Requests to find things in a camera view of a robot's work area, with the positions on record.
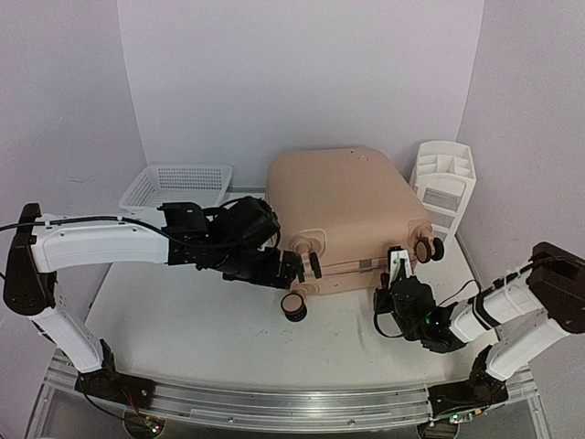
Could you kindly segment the pink hard-shell suitcase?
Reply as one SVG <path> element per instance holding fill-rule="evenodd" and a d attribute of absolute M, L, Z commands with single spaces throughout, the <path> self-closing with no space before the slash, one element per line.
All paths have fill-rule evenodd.
<path fill-rule="evenodd" d="M 309 295 L 379 286 L 390 247 L 409 252 L 412 270 L 444 255 L 427 210 L 377 149 L 283 153 L 269 165 L 266 200 L 281 224 L 281 249 L 304 264 L 305 282 L 281 301 L 291 321 L 305 317 Z"/>

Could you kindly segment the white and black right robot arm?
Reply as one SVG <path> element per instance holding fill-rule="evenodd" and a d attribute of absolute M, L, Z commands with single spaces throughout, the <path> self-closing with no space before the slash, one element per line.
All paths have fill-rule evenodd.
<path fill-rule="evenodd" d="M 479 405 L 503 398 L 506 381 L 562 338 L 584 331 L 584 261 L 548 242 L 534 246 L 528 263 L 496 279 L 466 302 L 441 303 L 410 270 L 404 250 L 388 251 L 388 270 L 373 298 L 374 316 L 392 315 L 400 337 L 427 350 L 451 353 L 501 325 L 523 317 L 517 334 L 484 348 L 469 378 L 436 387 L 443 402 Z"/>

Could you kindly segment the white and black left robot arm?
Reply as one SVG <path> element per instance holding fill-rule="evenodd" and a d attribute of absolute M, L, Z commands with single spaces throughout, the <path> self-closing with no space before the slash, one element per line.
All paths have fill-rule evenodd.
<path fill-rule="evenodd" d="M 58 271 L 77 266 L 149 262 L 192 265 L 238 281 L 287 290 L 303 282 L 299 255 L 281 251 L 281 225 L 269 204 L 237 198 L 219 207 L 164 203 L 147 220 L 133 215 L 58 217 L 37 203 L 23 207 L 7 255 L 3 300 L 35 323 L 104 400 L 122 392 L 122 378 L 107 343 L 71 316 L 59 297 Z"/>

